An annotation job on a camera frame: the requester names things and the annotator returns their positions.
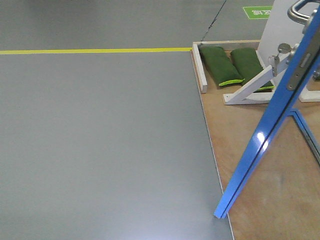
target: blue metal frame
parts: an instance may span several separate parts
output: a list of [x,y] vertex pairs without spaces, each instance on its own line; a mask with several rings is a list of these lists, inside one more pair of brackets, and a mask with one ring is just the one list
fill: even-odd
[[[319,32],[320,7],[307,28],[215,209],[214,215],[217,218],[226,217],[285,118],[289,115],[296,115],[295,113],[292,114],[293,105],[320,64],[320,40],[315,40],[319,37]],[[304,59],[306,53],[310,53],[311,47],[317,50],[312,52],[308,64],[301,67],[302,59]],[[302,71],[302,74],[297,74],[296,70]],[[296,78],[298,85],[295,89],[289,90],[287,87],[292,78]]]

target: wooden edge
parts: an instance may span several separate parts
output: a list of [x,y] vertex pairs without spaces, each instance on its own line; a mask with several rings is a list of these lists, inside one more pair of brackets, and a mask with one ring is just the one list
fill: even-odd
[[192,56],[193,56],[193,68],[194,73],[197,76],[199,85],[200,85],[200,92],[205,94],[207,92],[208,83],[204,71],[204,66],[201,61],[199,49],[197,44],[192,44]]
[[231,41],[195,41],[192,45],[199,46],[200,44],[213,45],[223,47],[225,51],[232,51],[239,48],[254,48],[258,49],[260,40],[231,40]]

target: neon yellow trim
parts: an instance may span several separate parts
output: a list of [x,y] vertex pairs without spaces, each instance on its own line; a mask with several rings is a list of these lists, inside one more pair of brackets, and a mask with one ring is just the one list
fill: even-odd
[[53,50],[0,50],[0,55],[25,54],[115,54],[189,52],[192,47],[115,48],[115,49],[53,49]]
[[240,84],[242,83],[244,80],[241,79],[233,79],[233,80],[228,80],[228,81],[224,81],[222,83],[219,83],[219,87],[228,85],[228,84]]
[[269,89],[274,89],[275,86],[262,86],[258,89],[258,91],[263,91],[263,90],[269,90]]

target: white wooden frame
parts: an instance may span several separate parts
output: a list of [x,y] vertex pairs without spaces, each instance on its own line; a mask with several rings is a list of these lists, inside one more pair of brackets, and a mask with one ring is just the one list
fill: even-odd
[[307,86],[305,86],[299,96],[299,100],[301,102],[320,102],[320,90],[309,91]]

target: green floor sign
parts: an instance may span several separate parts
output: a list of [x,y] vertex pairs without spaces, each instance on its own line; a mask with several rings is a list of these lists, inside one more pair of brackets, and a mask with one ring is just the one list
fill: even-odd
[[272,6],[244,6],[242,8],[249,19],[268,19]]

